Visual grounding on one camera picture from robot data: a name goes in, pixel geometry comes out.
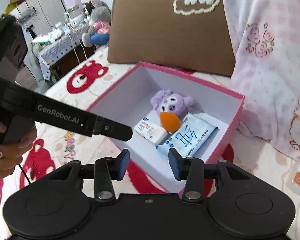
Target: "bed sheet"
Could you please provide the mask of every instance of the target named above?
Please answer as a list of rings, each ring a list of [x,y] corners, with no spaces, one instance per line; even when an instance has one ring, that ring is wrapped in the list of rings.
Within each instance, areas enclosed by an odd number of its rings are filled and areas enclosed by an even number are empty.
[[[48,90],[46,95],[80,109],[88,109],[103,92],[134,67],[134,65],[108,63],[107,52],[107,46],[100,47],[87,61],[77,66]],[[89,66],[98,69],[98,78],[93,80],[83,92],[76,93],[76,89],[73,89],[73,87],[77,87],[75,84],[76,80],[72,79],[72,86],[69,86],[68,81],[71,80],[74,73]],[[222,86],[228,86],[230,81],[227,77],[212,74],[195,72],[192,75]],[[93,163],[98,158],[115,157],[120,152],[108,138],[101,135],[87,138],[40,123],[37,123],[37,130],[38,136],[34,142],[34,147],[24,155],[22,163],[23,166],[29,164],[27,174],[31,180],[40,178],[72,159],[80,160],[83,164],[87,164]],[[245,137],[238,131],[235,132],[231,139],[230,145],[223,154],[223,158],[233,161],[236,165],[282,190],[293,200],[296,206],[296,217],[290,227],[288,236],[294,240],[300,240],[300,197],[285,186],[290,169],[295,161],[275,150],[269,142],[256,137]],[[30,163],[33,162],[37,162],[40,165],[31,166]],[[10,236],[10,232],[2,217],[4,202],[11,194],[26,185],[27,182],[21,176],[18,168],[16,168],[13,175],[0,180],[0,240]],[[113,185],[117,196],[121,192],[164,192],[164,189],[134,163],[130,163],[124,179],[121,182],[114,181]],[[215,191],[212,184],[210,187],[206,186],[206,188],[208,189],[206,194],[212,194]],[[93,196],[92,181],[87,180],[84,182],[83,192],[88,196]]]

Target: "pink cloth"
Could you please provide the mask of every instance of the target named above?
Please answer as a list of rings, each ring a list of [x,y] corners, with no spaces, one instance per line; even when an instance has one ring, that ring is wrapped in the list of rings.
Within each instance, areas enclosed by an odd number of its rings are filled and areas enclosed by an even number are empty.
[[[111,26],[108,22],[96,22],[93,24],[93,28],[97,34],[107,34],[110,32]]]

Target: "black cable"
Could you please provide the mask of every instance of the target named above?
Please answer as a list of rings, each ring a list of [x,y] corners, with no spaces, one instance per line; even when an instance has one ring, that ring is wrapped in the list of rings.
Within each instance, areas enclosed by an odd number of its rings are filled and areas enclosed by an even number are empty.
[[[26,175],[26,173],[25,173],[24,169],[22,168],[21,164],[19,164],[19,167],[20,167],[22,173],[24,174],[24,176],[27,178],[27,181],[29,182],[29,184],[31,184],[31,181],[29,180],[28,176]]]

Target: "metal bolt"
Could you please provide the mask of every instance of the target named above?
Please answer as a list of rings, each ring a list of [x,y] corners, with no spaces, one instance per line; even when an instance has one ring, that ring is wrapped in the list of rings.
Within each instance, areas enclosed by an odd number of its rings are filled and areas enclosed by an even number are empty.
[[[109,199],[112,198],[113,194],[109,191],[101,191],[96,195],[99,199]]]
[[[185,194],[187,199],[198,199],[201,197],[201,194],[197,191],[189,191]]]

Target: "orange makeup sponge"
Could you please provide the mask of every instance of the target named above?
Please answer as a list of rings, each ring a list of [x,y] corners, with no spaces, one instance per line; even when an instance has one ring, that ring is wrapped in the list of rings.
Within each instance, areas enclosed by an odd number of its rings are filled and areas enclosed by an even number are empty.
[[[172,113],[168,112],[161,112],[160,113],[160,121],[162,127],[168,131],[174,133],[176,130],[179,129],[181,122],[180,119]]]

